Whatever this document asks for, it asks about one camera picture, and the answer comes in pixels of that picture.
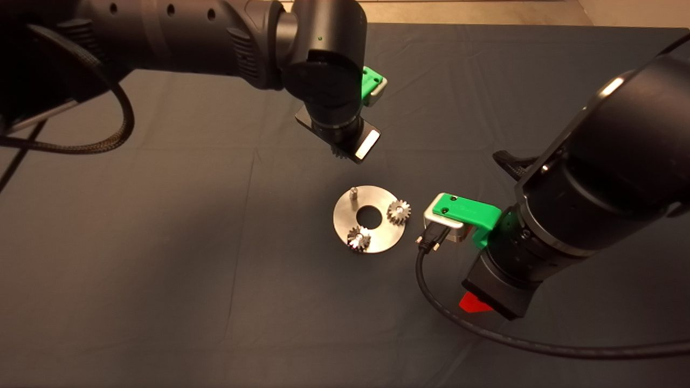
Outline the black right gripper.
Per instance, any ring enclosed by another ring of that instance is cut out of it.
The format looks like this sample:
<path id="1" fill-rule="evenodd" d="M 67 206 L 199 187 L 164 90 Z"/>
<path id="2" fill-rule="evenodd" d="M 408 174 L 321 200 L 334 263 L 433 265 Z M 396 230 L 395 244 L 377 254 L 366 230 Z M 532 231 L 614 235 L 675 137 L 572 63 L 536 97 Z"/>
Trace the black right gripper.
<path id="1" fill-rule="evenodd" d="M 539 282 L 522 282 L 505 274 L 488 252 L 480 252 L 470 265 L 458 302 L 461 311 L 478 314 L 496 311 L 505 319 L 525 317 Z"/>

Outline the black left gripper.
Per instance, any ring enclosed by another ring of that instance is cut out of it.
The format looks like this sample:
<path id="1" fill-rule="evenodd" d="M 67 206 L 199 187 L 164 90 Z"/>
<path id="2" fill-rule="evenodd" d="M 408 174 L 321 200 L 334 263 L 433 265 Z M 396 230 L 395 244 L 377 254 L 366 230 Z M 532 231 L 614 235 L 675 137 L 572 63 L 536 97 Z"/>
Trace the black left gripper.
<path id="1" fill-rule="evenodd" d="M 362 117 L 344 128 L 326 128 L 315 123 L 303 106 L 295 118 L 297 123 L 327 143 L 335 157 L 347 158 L 355 164 L 364 162 L 381 137 L 381 131 Z"/>

